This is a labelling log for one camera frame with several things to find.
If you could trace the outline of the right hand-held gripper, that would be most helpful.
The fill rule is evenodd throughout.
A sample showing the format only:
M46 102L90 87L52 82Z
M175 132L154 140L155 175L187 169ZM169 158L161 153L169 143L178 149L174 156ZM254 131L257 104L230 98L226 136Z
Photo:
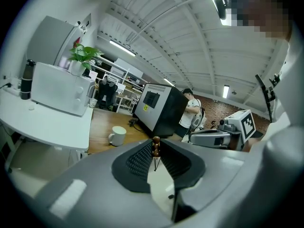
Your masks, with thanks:
M220 120L218 128L193 132L189 135L189 141L197 146L227 149L233 136L236 140L234 150L242 150L256 132L251 110L241 110Z

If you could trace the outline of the person's white shirt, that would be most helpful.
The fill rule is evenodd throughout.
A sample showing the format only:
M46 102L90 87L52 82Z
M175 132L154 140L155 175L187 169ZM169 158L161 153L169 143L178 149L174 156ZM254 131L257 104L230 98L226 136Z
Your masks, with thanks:
M304 37L296 25L279 79L263 164L241 206L250 228L304 228Z

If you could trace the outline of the brown wooden table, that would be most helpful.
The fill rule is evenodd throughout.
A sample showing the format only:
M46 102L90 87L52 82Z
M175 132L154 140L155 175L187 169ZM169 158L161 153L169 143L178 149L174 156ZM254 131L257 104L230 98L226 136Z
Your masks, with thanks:
M148 139L149 136L142 132L140 126L129 126L131 119L132 117L129 115L95 108L90 126L88 153L104 152L114 148L108 141L108 135L112 133L114 126L121 126L126 129L124 144Z

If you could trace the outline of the white microwave oven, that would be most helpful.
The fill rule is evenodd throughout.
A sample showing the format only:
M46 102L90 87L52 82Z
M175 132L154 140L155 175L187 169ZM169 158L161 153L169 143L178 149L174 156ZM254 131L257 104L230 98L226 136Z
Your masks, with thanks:
M37 62L31 100L58 111L82 116L94 85L95 81L90 78L75 76L63 68Z

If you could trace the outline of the large monitor on stand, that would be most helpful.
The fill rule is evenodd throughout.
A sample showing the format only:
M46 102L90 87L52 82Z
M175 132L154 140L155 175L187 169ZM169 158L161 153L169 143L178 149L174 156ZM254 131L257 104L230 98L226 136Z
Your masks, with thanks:
M149 137L171 137L188 99L174 86L146 83L133 117Z

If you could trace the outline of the small brown spoon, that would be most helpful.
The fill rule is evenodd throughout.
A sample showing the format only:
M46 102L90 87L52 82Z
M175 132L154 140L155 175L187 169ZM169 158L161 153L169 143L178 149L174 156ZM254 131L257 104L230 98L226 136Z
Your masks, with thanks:
M152 149L152 157L154 162L154 171L157 171L161 160L161 152L160 152L160 137L155 136L152 139L153 149Z

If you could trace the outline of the grey cabinet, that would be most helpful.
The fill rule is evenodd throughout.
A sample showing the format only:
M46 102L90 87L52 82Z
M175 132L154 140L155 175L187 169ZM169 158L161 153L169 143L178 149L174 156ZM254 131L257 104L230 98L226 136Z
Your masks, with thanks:
M83 33L78 26L73 26L59 19L46 16L33 34L25 59L41 62L68 70L71 61L71 49L81 42Z

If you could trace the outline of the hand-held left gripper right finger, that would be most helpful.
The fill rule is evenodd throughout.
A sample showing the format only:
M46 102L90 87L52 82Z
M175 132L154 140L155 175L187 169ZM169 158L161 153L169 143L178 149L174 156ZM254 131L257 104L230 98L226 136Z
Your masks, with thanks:
M229 210L217 204L244 164L246 155L162 140L161 160L174 183L173 211L161 228L218 228Z

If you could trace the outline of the white desk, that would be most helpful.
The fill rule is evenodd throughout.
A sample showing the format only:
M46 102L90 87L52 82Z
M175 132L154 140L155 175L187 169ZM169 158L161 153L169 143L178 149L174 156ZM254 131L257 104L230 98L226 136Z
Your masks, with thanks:
M88 107L83 116L74 116L0 90L1 123L37 142L70 150L76 162L88 150L92 114Z

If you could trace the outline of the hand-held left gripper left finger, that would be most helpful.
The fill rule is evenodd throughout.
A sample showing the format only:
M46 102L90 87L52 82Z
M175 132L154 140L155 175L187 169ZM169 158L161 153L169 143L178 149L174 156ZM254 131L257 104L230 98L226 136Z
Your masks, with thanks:
M68 228L171 226L151 194L126 189L112 174L117 157L149 143L141 140L85 157L45 185L35 201Z

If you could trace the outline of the white shelving rack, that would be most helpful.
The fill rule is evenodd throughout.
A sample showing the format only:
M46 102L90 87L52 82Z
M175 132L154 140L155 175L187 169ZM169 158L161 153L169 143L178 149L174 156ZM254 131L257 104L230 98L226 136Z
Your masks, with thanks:
M109 107L109 111L132 115L147 81L132 74L130 66L123 68L103 57L94 57L90 64L90 77L95 80L92 97L97 99L98 83L108 76L108 80L118 86L114 104Z

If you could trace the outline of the white power strip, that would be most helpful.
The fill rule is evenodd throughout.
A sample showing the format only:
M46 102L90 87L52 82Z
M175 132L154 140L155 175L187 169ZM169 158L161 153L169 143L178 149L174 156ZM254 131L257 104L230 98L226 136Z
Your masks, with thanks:
M0 80L0 89L3 89L14 96L20 97L21 79L18 77L9 77Z

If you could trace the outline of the black drinking bottle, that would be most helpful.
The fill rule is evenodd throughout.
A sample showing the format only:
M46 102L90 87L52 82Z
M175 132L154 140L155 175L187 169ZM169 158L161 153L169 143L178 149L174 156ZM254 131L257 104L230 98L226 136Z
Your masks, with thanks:
M27 64L25 66L23 76L21 78L20 98L22 100L30 99L35 65L36 62L34 62L33 60L31 59L27 60Z

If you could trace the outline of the green potted plant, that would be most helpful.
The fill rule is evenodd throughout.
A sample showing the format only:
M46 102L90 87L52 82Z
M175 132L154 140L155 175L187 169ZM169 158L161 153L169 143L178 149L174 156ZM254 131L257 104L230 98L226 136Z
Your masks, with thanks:
M68 60L71 62L69 72L74 76L81 76L85 70L91 70L90 61L93 57L103 55L103 52L94 47L85 47L82 44L76 45L70 49L71 55Z

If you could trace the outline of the person's right forearm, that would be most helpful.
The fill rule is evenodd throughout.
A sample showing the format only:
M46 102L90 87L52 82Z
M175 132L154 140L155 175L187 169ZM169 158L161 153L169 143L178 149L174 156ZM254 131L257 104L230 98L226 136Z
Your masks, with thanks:
M242 149L243 152L250 152L252 146L255 143L258 143L261 141L261 138L249 138L248 141L244 144L244 147Z

